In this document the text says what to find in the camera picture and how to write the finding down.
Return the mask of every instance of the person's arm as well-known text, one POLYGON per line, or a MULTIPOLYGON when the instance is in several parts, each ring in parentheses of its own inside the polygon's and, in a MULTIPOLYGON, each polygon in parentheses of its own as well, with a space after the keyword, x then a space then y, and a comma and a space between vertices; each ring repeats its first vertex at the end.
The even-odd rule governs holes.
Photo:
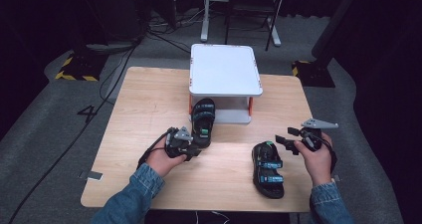
MULTIPOLYGON (((332 146, 328 135, 323 133, 322 138, 332 146)), ((331 181, 331 156, 328 148, 323 145, 320 150, 312 152, 300 141, 295 141, 295 147, 304 157, 305 167, 313 181, 310 223, 353 223, 335 183, 331 181)))
POLYGON ((92 223, 139 223, 142 220, 152 198, 164 186, 162 178, 186 159, 186 155, 168 157, 163 149, 165 140, 155 146, 146 163, 130 177, 129 184, 96 213, 92 223))

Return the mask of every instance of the black sandal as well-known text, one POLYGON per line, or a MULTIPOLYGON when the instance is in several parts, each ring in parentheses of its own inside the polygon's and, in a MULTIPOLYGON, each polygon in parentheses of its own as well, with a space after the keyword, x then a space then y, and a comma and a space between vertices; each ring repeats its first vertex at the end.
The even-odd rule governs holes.
POLYGON ((205 148, 211 143, 211 131, 215 119, 215 104, 209 99, 202 99, 192 109, 192 144, 205 148))
POLYGON ((261 142, 252 149, 254 184, 260 193, 272 199, 285 195, 284 178, 277 172, 283 167, 276 146, 271 141, 261 142))

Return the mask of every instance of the white square platform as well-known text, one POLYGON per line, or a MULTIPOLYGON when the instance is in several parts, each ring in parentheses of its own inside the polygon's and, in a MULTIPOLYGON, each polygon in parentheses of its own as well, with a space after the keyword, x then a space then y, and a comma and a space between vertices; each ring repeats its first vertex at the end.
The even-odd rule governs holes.
POLYGON ((192 45, 189 91, 189 113, 198 101, 210 98, 215 123, 249 123, 253 97, 263 92, 254 51, 247 46, 192 45))

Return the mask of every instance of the blue denim jacket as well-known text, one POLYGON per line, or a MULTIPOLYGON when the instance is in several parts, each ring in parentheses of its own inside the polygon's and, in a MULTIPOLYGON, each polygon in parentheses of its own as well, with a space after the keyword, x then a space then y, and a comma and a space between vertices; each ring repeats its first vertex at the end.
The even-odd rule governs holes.
MULTIPOLYGON (((96 213, 92 223, 139 223, 149 210, 152 198, 163 186, 164 180, 144 163, 130 177, 127 187, 96 213)), ((311 208, 310 223, 353 223, 335 183, 313 188, 311 208)))

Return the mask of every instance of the chair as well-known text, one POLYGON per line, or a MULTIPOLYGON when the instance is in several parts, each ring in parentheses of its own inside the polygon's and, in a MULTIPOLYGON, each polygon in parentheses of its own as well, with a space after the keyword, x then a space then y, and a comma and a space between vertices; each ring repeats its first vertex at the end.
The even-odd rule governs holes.
POLYGON ((263 28, 266 23, 269 23, 271 17, 271 23, 269 24, 269 36, 267 40, 266 51, 270 45, 276 19, 279 14, 282 0, 229 0, 228 8, 226 12, 226 38, 225 44, 229 37, 229 30, 245 30, 231 27, 231 18, 235 16, 242 17, 265 17, 265 20, 261 26, 263 28))

